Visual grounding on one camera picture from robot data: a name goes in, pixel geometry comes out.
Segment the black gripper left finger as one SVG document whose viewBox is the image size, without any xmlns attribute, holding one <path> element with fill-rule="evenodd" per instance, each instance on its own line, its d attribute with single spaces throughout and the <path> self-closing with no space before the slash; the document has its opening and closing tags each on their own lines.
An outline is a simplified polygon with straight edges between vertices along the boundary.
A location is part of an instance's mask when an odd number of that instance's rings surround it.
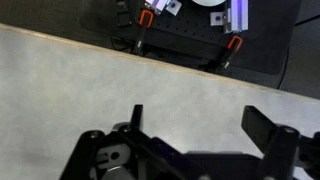
<svg viewBox="0 0 320 180">
<path fill-rule="evenodd" d="M 143 105 L 137 104 L 133 108 L 130 119 L 130 127 L 134 130 L 140 130 L 143 122 Z"/>
</svg>

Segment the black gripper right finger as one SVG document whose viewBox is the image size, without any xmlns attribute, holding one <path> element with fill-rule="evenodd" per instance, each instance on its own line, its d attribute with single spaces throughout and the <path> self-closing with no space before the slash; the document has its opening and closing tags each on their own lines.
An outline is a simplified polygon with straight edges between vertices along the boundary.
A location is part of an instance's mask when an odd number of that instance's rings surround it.
<svg viewBox="0 0 320 180">
<path fill-rule="evenodd" d="M 277 126 L 255 106 L 244 107 L 241 128 L 256 145 L 265 153 Z"/>
</svg>

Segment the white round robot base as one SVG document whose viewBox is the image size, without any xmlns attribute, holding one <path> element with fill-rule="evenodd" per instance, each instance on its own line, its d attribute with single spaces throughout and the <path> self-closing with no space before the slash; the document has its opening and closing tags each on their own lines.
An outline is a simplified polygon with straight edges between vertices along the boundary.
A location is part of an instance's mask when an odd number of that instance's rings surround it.
<svg viewBox="0 0 320 180">
<path fill-rule="evenodd" d="M 204 6 L 204 7 L 213 7 L 224 3 L 226 0 L 192 0 L 194 3 Z"/>
</svg>

